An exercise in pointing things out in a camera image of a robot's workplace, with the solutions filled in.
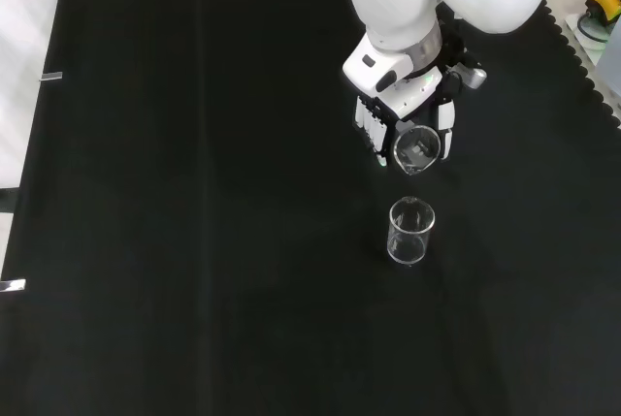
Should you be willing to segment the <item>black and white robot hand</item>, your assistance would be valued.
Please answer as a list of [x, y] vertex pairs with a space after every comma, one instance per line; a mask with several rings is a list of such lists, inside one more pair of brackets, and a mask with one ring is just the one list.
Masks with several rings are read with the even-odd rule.
[[380, 166], [393, 165], [407, 176], [421, 174], [449, 157], [454, 97], [462, 87], [460, 74], [433, 68], [398, 81], [373, 100], [359, 97], [353, 126]]

